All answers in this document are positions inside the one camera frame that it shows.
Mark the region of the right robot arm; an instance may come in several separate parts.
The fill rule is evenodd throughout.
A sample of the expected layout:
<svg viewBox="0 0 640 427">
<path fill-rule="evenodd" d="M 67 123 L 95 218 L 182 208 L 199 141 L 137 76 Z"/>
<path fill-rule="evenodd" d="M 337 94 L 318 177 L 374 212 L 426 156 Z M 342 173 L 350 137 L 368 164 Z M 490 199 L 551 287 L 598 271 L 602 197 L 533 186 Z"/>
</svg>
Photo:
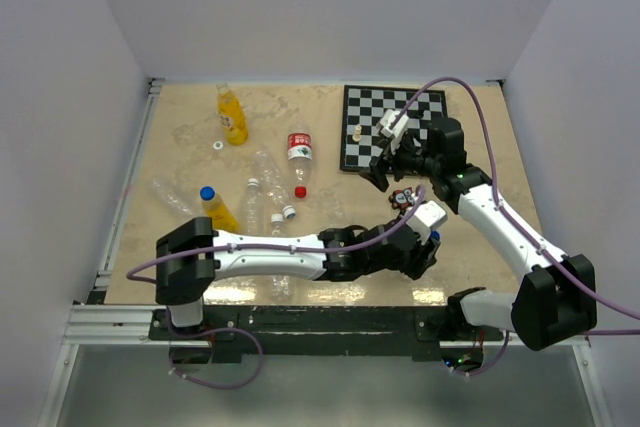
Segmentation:
<svg viewBox="0 0 640 427">
<path fill-rule="evenodd" d="M 548 243 L 509 206 L 493 180 L 468 162 L 457 120 L 435 119 L 424 142 L 397 111 L 386 111 L 377 128 L 382 152 L 361 177 L 380 191 L 388 189 L 389 174 L 428 178 L 436 197 L 485 237 L 519 281 L 514 295 L 476 288 L 451 296 L 445 326 L 452 337 L 466 340 L 487 326 L 539 351 L 595 327 L 596 302 L 573 283 L 595 287 L 592 263 Z"/>
</svg>

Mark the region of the yellow tea bottle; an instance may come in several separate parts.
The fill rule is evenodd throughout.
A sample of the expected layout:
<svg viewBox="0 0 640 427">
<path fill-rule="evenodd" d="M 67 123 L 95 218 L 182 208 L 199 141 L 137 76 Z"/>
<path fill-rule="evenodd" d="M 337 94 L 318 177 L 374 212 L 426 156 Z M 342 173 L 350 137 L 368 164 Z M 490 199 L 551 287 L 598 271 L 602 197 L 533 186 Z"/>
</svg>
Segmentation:
<svg viewBox="0 0 640 427">
<path fill-rule="evenodd" d="M 216 89 L 217 110 L 226 140 L 232 145 L 242 145 L 249 131 L 240 101 L 226 83 L 217 84 Z"/>
</svg>

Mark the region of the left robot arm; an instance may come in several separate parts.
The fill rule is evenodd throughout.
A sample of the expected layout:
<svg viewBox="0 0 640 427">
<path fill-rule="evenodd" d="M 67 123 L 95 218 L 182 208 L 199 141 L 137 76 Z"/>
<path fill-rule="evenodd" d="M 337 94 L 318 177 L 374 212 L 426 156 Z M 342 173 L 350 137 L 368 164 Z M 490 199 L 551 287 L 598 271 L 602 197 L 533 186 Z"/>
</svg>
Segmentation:
<svg viewBox="0 0 640 427">
<path fill-rule="evenodd" d="M 415 215 L 364 229 L 351 225 L 301 237 L 251 237 L 216 230 L 196 217 L 156 243 L 155 301 L 171 310 L 171 325 L 185 339 L 207 327 L 203 296 L 217 280 L 285 276 L 352 282 L 382 270 L 417 280 L 435 264 L 444 216 Z"/>
</svg>

